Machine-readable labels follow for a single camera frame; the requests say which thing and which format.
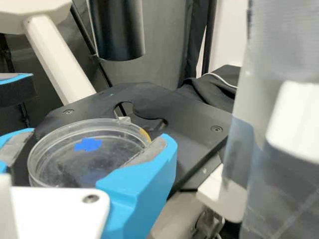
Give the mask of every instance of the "black fabric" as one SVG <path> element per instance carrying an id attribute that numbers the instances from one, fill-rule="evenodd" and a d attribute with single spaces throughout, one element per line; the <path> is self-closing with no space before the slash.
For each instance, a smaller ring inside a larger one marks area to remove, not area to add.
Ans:
<path id="1" fill-rule="evenodd" d="M 207 21 L 208 0 L 193 0 L 185 78 L 196 77 L 196 66 Z"/>
<path id="2" fill-rule="evenodd" d="M 228 84 L 237 86 L 240 67 L 225 65 L 213 73 L 219 75 Z M 224 84 L 212 75 L 204 75 L 198 79 L 185 79 L 177 92 L 224 111 L 230 113 L 233 111 L 236 89 Z"/>

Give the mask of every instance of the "transparent container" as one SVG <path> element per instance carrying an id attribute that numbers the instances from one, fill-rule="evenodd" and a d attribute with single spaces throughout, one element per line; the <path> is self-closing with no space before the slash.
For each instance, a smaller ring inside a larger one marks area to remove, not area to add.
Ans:
<path id="1" fill-rule="evenodd" d="M 95 182 L 151 142 L 140 127 L 119 119 L 75 122 L 42 138 L 27 167 L 31 186 L 95 187 Z"/>

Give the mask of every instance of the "black cylinder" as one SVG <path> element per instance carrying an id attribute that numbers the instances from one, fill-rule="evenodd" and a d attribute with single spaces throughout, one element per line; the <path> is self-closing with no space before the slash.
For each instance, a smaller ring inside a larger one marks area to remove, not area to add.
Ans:
<path id="1" fill-rule="evenodd" d="M 98 55 L 127 61 L 145 54 L 142 0 L 88 0 Z"/>

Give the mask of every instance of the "black cable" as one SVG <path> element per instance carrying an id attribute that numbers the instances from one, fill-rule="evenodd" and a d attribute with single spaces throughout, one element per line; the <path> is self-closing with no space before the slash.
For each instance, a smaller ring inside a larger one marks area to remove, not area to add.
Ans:
<path id="1" fill-rule="evenodd" d="M 80 13 L 79 13 L 74 1 L 72 1 L 72 6 L 71 6 L 70 11 L 71 11 L 71 14 L 72 14 L 72 16 L 74 18 L 75 23 L 77 24 L 77 26 L 78 26 L 78 28 L 80 30 L 81 35 L 83 36 L 83 39 L 84 39 L 86 45 L 89 48 L 89 51 L 90 51 L 91 55 L 93 55 L 93 56 L 97 55 L 97 52 L 96 52 L 95 46 L 93 44 L 93 41 L 91 40 L 90 35 L 89 35 L 88 31 L 85 28 L 85 25 L 84 25 L 84 23 L 82 21 L 82 18 L 80 16 Z M 107 74 L 106 74 L 106 72 L 105 72 L 105 70 L 104 70 L 104 68 L 103 68 L 103 66 L 102 66 L 100 61 L 99 61 L 99 64 L 98 64 L 98 68 L 99 68 L 99 70 L 100 70 L 100 72 L 101 72 L 101 74 L 102 74 L 107 86 L 108 87 L 113 87 L 113 84 L 110 81 L 109 77 L 107 76 Z M 119 108 L 120 108 L 120 111 L 121 111 L 122 115 L 126 116 L 126 112 L 125 112 L 122 104 L 119 104 Z"/>
<path id="2" fill-rule="evenodd" d="M 7 44 L 5 35 L 3 33 L 0 33 L 0 50 L 2 52 L 2 55 L 4 56 L 8 71 L 10 73 L 14 73 L 15 70 L 14 70 L 12 60 L 11 60 L 10 48 Z M 20 109 L 20 112 L 22 114 L 22 120 L 24 121 L 25 126 L 27 128 L 30 128 L 31 127 L 30 120 L 29 120 L 29 116 L 28 116 L 24 102 L 22 102 L 21 104 L 18 104 L 18 105 L 19 105 L 19 109 Z"/>

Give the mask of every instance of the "blue mark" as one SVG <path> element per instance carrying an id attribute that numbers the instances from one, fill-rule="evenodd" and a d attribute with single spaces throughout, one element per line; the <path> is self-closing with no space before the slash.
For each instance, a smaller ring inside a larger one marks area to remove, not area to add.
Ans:
<path id="1" fill-rule="evenodd" d="M 74 151 L 84 150 L 85 152 L 91 152 L 97 150 L 102 145 L 101 139 L 83 138 L 80 143 L 74 145 Z"/>

